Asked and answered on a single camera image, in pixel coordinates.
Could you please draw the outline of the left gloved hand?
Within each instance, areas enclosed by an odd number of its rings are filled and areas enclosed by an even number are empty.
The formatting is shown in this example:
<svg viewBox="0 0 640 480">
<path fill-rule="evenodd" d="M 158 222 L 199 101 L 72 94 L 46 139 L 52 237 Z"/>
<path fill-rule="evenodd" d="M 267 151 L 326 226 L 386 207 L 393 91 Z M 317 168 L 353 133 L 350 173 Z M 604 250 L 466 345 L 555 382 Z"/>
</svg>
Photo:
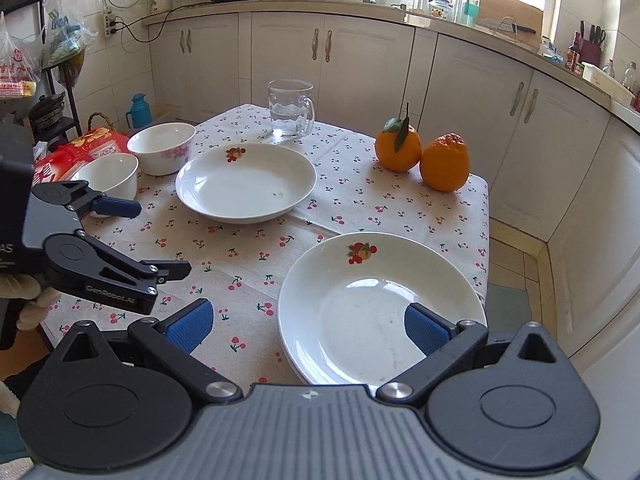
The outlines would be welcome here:
<svg viewBox="0 0 640 480">
<path fill-rule="evenodd" d="M 32 276 L 3 274 L 1 297 L 26 300 L 16 321 L 16 328 L 27 332 L 34 330 L 47 317 L 50 307 L 60 299 L 61 294 L 50 287 L 42 288 Z"/>
</svg>

